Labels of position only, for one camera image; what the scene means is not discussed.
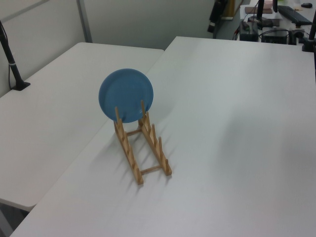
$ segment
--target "lamp base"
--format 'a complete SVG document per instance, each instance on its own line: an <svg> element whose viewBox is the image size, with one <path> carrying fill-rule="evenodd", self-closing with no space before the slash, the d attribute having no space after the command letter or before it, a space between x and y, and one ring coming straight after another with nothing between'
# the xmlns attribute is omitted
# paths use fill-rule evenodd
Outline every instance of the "lamp base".
<svg viewBox="0 0 316 237"><path fill-rule="evenodd" d="M31 85L29 82L25 82L23 84L19 84L19 85L15 85L14 87L12 87L12 90L24 90L26 87L28 87L29 85Z"/></svg>

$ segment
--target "gray floor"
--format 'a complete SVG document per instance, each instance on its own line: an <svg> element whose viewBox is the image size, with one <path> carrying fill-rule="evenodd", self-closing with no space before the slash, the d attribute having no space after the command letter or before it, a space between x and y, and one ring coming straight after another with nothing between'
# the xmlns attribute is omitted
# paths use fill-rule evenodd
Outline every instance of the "gray floor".
<svg viewBox="0 0 316 237"><path fill-rule="evenodd" d="M12 231L19 226L27 214L27 211L0 204L0 227L4 228L0 228L0 237L9 237Z"/></svg>

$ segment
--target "computer mouse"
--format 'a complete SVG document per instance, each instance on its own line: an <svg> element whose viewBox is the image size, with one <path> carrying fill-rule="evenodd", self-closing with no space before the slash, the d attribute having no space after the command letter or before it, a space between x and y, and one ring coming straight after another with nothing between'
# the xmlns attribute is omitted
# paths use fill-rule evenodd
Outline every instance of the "computer mouse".
<svg viewBox="0 0 316 237"><path fill-rule="evenodd" d="M307 3L303 3L301 5L301 7L305 7L305 8L311 8L313 6L313 4L311 4L310 2L307 2Z"/></svg>

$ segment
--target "gray wall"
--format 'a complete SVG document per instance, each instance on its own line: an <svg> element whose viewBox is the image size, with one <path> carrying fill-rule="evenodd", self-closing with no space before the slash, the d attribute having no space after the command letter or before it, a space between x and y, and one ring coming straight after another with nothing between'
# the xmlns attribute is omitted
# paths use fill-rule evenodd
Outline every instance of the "gray wall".
<svg viewBox="0 0 316 237"><path fill-rule="evenodd" d="M84 42L76 0L49 0L4 22L3 26L22 79L76 43ZM0 97L8 91L8 61L0 47Z"/></svg>
<svg viewBox="0 0 316 237"><path fill-rule="evenodd" d="M211 38L214 0L81 0L94 43L166 49L176 36Z"/></svg>

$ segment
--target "white table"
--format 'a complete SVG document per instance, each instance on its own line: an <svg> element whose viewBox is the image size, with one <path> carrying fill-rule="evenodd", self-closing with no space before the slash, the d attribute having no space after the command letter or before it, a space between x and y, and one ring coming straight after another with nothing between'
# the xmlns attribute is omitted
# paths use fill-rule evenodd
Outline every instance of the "white table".
<svg viewBox="0 0 316 237"><path fill-rule="evenodd" d="M0 202L31 210L107 120L98 92L121 68L147 72L162 50L79 43L0 98Z"/></svg>
<svg viewBox="0 0 316 237"><path fill-rule="evenodd" d="M138 186L108 120L12 237L316 233L313 54L176 38L147 76L172 176ZM141 138L132 143L146 168Z"/></svg>

